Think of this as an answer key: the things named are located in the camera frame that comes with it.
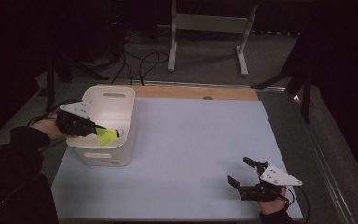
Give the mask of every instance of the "white metal stand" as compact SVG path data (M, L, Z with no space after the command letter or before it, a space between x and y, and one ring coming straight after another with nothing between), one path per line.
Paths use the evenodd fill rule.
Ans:
M175 70L177 47L176 29L216 31L243 34L241 45L237 46L237 56L240 64L241 75L247 77L248 68L246 66L245 57L243 56L243 51L252 29L256 11L257 5L252 6L252 10L248 18L179 14L176 13L176 0L172 0L172 35L168 71L173 72Z

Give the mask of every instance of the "white plastic bin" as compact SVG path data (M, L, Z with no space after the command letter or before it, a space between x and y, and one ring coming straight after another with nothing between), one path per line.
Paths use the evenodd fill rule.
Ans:
M86 90L83 101L91 101L91 121L107 129L122 129L124 134L102 148L96 134L67 138L68 146L87 165L124 166L130 163L136 134L136 118L132 117L135 90L119 86L94 86Z

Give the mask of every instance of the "yellow-green object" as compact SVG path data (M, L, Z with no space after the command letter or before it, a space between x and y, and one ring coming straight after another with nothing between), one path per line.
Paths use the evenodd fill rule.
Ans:
M104 147L118 138L117 130L95 128L98 136L98 144Z

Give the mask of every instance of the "person's arm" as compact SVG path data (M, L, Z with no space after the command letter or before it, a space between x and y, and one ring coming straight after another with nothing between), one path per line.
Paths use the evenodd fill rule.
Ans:
M13 129L10 142L0 146L0 223L58 223L38 149L61 136L54 119L43 119Z
M281 188L281 195L286 195L286 188ZM277 197L272 202L258 202L260 206L260 220L263 224L292 224L294 222L286 210L286 201Z

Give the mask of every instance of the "white tabletop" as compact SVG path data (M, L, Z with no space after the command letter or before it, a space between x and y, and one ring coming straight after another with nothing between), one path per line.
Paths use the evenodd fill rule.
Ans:
M68 147L52 186L59 218L257 219L257 203L241 201L227 176L258 183L243 157L285 171L259 101L137 98L133 116L138 127L127 166L87 166ZM302 218L297 202L288 213Z

